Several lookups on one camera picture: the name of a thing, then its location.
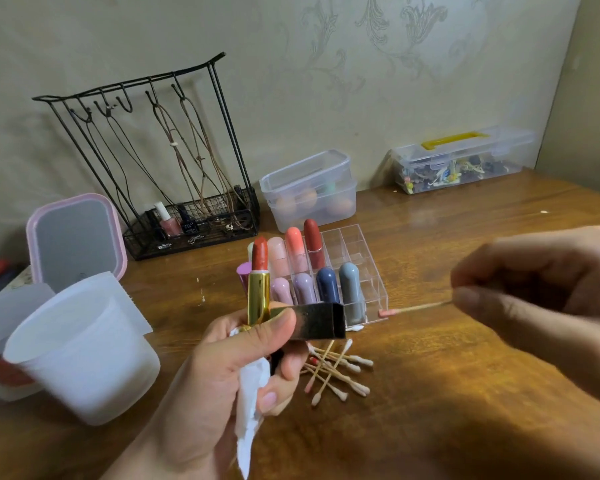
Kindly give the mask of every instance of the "clear acrylic organizer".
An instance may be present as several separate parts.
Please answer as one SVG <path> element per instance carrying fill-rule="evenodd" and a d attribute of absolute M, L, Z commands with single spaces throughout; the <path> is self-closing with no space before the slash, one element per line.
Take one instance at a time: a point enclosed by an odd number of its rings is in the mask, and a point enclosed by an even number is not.
<path fill-rule="evenodd" d="M 360 226 L 356 224 L 323 231 L 320 235 L 322 236 L 322 252 L 324 253 L 325 266 L 332 268 L 336 273 L 338 294 L 340 302 L 344 305 L 347 327 L 382 320 L 377 316 L 378 310 L 386 310 L 389 300 L 384 283 L 382 278 L 380 278 L 371 252 L 369 252 Z M 294 280 L 301 273 L 309 275 L 315 296 L 319 297 L 315 275 L 320 271 L 320 268 L 314 269 L 312 262 L 315 260 L 312 258 L 312 253 L 307 251 L 306 242 L 304 242 L 304 254 L 292 255 L 291 249 L 287 246 L 287 259 L 279 259 L 271 263 L 272 279 L 284 278 L 288 281 L 291 297 L 295 305 L 299 304 L 299 300 L 296 297 Z M 364 297 L 364 303 L 343 303 L 342 287 L 340 286 L 340 275 L 338 272 L 340 267 L 346 262 L 352 262 L 360 271 L 360 288 Z M 280 276 L 276 273 L 276 270 L 288 270 L 288 274 Z M 362 320 L 359 318 L 359 313 L 356 312 L 360 309 L 360 305 L 366 309 L 366 314 Z"/>

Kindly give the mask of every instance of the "peach lipstick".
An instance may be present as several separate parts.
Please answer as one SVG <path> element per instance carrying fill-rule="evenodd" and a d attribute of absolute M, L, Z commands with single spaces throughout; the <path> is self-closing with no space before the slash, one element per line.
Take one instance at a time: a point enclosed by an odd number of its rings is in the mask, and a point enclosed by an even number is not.
<path fill-rule="evenodd" d="M 269 250 L 267 240 L 259 237 L 253 243 L 251 254 L 251 272 L 247 293 L 248 325 L 254 326 L 269 319 L 269 293 L 271 276 L 269 275 Z"/>

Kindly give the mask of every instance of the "wooden desk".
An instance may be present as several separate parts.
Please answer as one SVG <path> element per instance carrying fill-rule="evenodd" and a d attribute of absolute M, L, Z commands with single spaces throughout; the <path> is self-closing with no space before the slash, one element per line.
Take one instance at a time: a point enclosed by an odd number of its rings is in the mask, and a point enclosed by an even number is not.
<path fill-rule="evenodd" d="M 417 305 L 448 298 L 449 270 L 484 241 L 600 224 L 600 195 L 528 171 L 416 196 L 392 187 L 362 192 L 355 217 L 325 228 L 353 223 L 390 306 Z M 268 214 L 262 228 L 277 234 Z M 208 323 L 245 306 L 235 268 L 246 245 L 131 262 L 122 282 L 155 329 L 148 339 L 162 363 L 156 384 L 100 428 L 80 424 L 44 394 L 0 403 L 0 479 L 101 474 L 152 414 Z M 343 404 L 329 393 L 312 409 L 298 392 L 256 437 L 251 478 L 600 478 L 600 403 L 455 308 L 395 317 L 353 338 L 353 352 L 376 362 L 360 377 L 371 395 L 351 394 Z"/>

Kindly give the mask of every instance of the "plastic cup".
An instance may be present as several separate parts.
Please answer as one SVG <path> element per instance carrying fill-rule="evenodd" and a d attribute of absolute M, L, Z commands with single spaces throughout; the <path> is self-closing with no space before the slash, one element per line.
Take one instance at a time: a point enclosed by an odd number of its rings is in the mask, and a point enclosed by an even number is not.
<path fill-rule="evenodd" d="M 88 290 L 57 298 L 21 323 L 3 357 L 85 423 L 104 424 L 152 386 L 158 355 L 111 297 Z"/>

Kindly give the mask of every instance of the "wall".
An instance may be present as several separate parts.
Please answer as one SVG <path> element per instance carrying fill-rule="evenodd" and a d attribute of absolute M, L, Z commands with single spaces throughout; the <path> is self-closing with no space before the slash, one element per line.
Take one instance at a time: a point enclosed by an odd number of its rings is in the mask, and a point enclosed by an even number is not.
<path fill-rule="evenodd" d="M 537 168 L 600 191 L 600 0 L 582 0 Z"/>
<path fill-rule="evenodd" d="M 0 255 L 26 256 L 22 227 L 33 209 L 98 190 L 48 107 L 32 96 L 173 70 L 224 50 L 217 69 L 252 180 L 339 148 L 364 189 L 385 180 L 392 146 L 492 124 L 542 133 L 578 3 L 0 0 Z M 186 83 L 236 181 L 208 80 Z M 159 94 L 179 111 L 168 86 Z M 144 94 L 132 100 L 145 113 L 114 113 L 160 185 L 186 199 Z M 182 119 L 178 126 L 186 129 Z M 101 128 L 108 131 L 102 121 Z M 538 147 L 516 158 L 533 166 Z M 148 208 L 156 199 L 151 185 L 135 170 L 129 180 L 136 207 Z"/>

